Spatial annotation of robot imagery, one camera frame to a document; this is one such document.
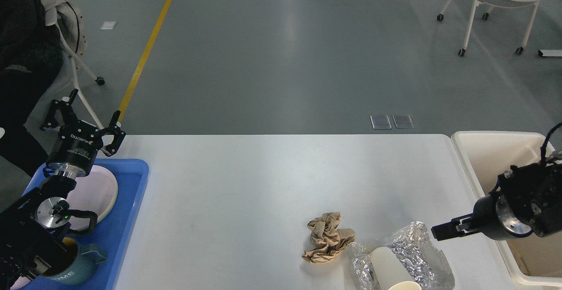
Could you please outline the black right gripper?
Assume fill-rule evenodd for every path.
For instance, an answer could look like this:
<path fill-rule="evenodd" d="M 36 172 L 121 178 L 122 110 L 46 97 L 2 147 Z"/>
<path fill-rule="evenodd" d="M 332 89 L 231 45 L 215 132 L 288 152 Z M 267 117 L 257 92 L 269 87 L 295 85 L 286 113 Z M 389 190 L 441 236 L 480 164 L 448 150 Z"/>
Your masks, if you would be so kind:
<path fill-rule="evenodd" d="M 430 230 L 437 241 L 477 233 L 493 240 L 505 241 L 526 238 L 533 233 L 530 226 L 515 216 L 503 195 L 480 198 L 475 203 L 472 214 L 453 218 L 447 223 L 431 227 Z"/>

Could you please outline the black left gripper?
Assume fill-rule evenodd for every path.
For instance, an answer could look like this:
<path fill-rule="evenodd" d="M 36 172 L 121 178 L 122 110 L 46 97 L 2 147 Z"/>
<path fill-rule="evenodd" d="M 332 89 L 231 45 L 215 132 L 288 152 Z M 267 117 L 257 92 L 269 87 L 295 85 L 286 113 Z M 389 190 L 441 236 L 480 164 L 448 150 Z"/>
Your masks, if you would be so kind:
<path fill-rule="evenodd" d="M 74 89 L 67 98 L 53 99 L 40 130 L 59 130 L 46 166 L 51 170 L 72 169 L 77 177 L 85 177 L 90 174 L 98 150 L 101 149 L 105 156 L 115 155 L 126 132 L 121 129 L 119 122 L 120 110 L 114 112 L 108 126 L 101 130 L 89 123 L 78 123 L 79 119 L 72 108 L 78 92 L 78 89 Z M 101 138 L 108 135 L 114 138 L 105 144 Z"/>

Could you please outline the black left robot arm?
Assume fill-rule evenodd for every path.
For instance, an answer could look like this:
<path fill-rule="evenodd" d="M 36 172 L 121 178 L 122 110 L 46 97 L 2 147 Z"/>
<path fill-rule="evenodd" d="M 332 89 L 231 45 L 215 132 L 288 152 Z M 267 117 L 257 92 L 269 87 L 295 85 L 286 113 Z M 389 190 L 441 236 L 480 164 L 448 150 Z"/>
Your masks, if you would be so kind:
<path fill-rule="evenodd" d="M 58 139 L 46 160 L 46 179 L 1 213 L 1 288 L 10 289 L 16 280 L 32 281 L 61 264 L 69 252 L 64 237 L 91 234 L 98 221 L 92 210 L 74 210 L 68 194 L 76 179 L 88 176 L 99 151 L 105 156 L 118 152 L 124 141 L 119 110 L 106 127 L 77 118 L 72 104 L 78 89 L 62 100 L 52 100 L 42 129 L 57 129 Z"/>

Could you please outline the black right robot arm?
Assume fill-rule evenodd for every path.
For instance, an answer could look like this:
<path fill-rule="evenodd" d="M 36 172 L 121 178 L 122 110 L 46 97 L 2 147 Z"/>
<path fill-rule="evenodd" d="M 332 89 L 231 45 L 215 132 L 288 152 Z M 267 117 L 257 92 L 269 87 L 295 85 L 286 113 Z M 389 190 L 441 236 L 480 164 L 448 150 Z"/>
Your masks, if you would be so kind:
<path fill-rule="evenodd" d="M 477 233 L 498 241 L 547 237 L 561 231 L 561 152 L 547 156 L 548 142 L 561 127 L 556 124 L 540 146 L 536 163 L 511 165 L 497 175 L 486 197 L 474 204 L 471 214 L 432 227 L 438 241 Z"/>

